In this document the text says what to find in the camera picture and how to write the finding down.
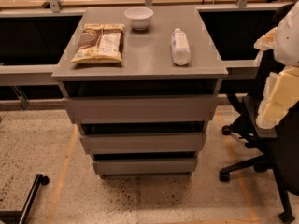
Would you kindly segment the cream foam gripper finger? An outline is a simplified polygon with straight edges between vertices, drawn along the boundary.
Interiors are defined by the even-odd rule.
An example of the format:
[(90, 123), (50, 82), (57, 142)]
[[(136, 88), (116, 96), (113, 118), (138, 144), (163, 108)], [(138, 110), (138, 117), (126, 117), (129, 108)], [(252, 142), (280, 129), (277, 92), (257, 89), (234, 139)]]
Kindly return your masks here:
[(274, 27), (273, 29), (262, 35), (260, 38), (258, 38), (254, 43), (254, 48), (258, 50), (258, 53), (254, 60), (255, 63), (260, 63), (262, 61), (263, 54), (274, 47), (274, 37), (276, 31), (277, 28)]
[(262, 129), (274, 128), (298, 101), (299, 68), (286, 66), (278, 74), (271, 72), (266, 79), (256, 124)]

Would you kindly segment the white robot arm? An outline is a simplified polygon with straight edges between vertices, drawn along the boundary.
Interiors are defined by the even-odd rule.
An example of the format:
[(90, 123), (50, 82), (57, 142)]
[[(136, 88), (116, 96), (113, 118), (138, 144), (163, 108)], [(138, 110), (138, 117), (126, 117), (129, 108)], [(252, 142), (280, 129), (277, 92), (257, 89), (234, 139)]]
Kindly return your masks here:
[(278, 74), (271, 72), (266, 79), (258, 108), (256, 124), (263, 129), (272, 129), (299, 101), (299, 2), (277, 27), (255, 42), (254, 48), (273, 50), (274, 59), (285, 65)]

